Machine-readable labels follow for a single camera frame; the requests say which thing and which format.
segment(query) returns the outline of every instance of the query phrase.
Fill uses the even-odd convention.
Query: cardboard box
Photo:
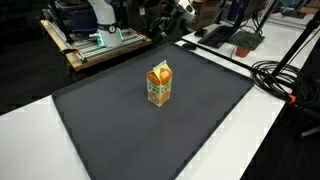
[[[171,82],[172,71],[165,60],[147,73],[148,99],[162,106],[170,98]]]
[[[219,16],[221,0],[193,1],[192,7],[196,11],[194,21],[187,24],[187,27],[197,31],[209,26]]]

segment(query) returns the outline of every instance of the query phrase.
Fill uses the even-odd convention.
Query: juice carton
[[[170,98],[172,71],[163,61],[147,73],[148,99],[160,107]]]

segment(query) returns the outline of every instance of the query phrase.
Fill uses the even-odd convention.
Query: black rubber mat
[[[146,73],[163,60],[170,99],[147,99]],[[98,180],[174,179],[253,87],[251,79],[174,44],[53,94],[89,175]]]

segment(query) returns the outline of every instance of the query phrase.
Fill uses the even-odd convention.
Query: workbench
[[[52,23],[50,23],[48,20],[40,20],[40,24],[42,26],[42,30],[45,33],[47,33],[49,37],[51,37],[51,39],[58,46],[60,51],[64,49],[70,49],[68,43],[61,38],[57,30],[53,27]],[[80,71],[151,44],[151,39],[146,38],[145,41],[111,51],[105,56],[101,56],[100,58],[94,61],[81,62],[80,58],[74,53],[66,54],[65,57],[70,68],[72,68],[74,71]]]

